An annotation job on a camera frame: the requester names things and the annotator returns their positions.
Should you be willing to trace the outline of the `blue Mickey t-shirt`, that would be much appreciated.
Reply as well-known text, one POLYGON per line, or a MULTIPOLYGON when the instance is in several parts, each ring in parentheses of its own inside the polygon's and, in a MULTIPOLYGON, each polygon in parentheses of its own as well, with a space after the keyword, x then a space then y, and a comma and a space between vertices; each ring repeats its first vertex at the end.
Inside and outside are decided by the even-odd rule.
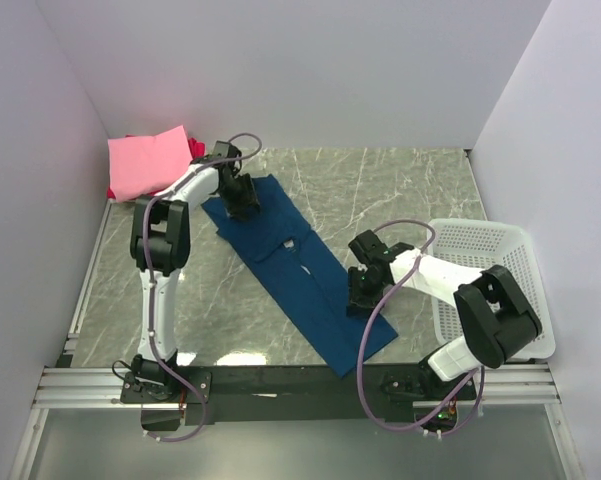
POLYGON ((219 198, 202 209, 326 364, 342 378, 356 368, 366 320, 349 316, 348 275, 278 180, 254 180, 260 210, 231 219, 219 198))

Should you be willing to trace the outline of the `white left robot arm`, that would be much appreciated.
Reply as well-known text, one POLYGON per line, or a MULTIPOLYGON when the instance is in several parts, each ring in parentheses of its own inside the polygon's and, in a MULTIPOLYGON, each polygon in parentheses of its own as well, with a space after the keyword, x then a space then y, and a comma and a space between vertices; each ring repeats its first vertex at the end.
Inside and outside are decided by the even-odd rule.
POLYGON ((172 184, 135 201, 130 254, 142 286, 142 334, 131 371, 144 380, 144 389, 156 401, 173 399, 180 388, 175 300, 178 278, 191 252, 190 211, 214 197, 231 219, 244 220, 258 212, 254 182, 242 167, 261 150, 260 138, 250 133, 218 141, 172 184), (250 153, 235 145, 245 136, 257 142, 250 153))

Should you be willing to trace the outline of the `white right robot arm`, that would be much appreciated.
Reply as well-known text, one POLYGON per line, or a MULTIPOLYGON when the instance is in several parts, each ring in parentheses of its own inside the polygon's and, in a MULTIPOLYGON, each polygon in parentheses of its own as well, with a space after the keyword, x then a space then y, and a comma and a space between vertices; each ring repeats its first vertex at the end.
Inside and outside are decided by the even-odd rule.
POLYGON ((347 312, 368 317, 359 364, 376 317, 397 289, 419 291, 455 309, 462 334, 417 364, 420 390, 429 398, 444 397, 464 374, 501 367, 543 333, 539 316, 504 266, 454 264, 404 242, 388 246, 372 230, 357 235, 349 249, 362 266, 348 270, 347 312))

